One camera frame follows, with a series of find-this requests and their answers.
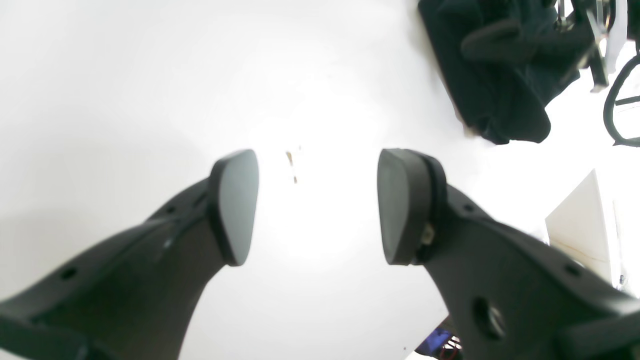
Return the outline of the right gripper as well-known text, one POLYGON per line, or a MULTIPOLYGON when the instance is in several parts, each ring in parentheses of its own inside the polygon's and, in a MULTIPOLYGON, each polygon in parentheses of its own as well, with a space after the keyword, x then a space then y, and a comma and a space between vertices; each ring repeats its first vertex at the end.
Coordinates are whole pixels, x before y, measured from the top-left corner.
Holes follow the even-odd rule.
POLYGON ((567 85, 588 68, 593 92, 610 85, 600 43, 607 36, 596 20, 581 20, 569 30, 526 34, 516 20, 499 20, 468 34, 461 43, 467 60, 535 65, 551 71, 558 84, 567 85))

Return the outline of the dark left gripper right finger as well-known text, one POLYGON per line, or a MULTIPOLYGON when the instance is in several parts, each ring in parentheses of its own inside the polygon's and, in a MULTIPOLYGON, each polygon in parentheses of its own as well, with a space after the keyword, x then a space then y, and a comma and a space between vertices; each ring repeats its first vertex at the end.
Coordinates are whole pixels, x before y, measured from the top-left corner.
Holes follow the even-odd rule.
POLYGON ((434 157, 382 150, 377 198, 387 263, 426 269, 466 359, 639 358, 637 298, 494 220, 434 157))

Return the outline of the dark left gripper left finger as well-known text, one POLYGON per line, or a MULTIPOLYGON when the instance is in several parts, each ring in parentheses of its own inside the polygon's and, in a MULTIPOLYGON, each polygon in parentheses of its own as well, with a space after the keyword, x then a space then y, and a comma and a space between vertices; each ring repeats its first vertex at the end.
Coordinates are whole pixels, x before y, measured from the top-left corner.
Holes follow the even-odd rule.
POLYGON ((251 149, 215 162, 143 223, 1 302, 2 350, 30 360, 176 360, 206 285, 250 251, 251 149))

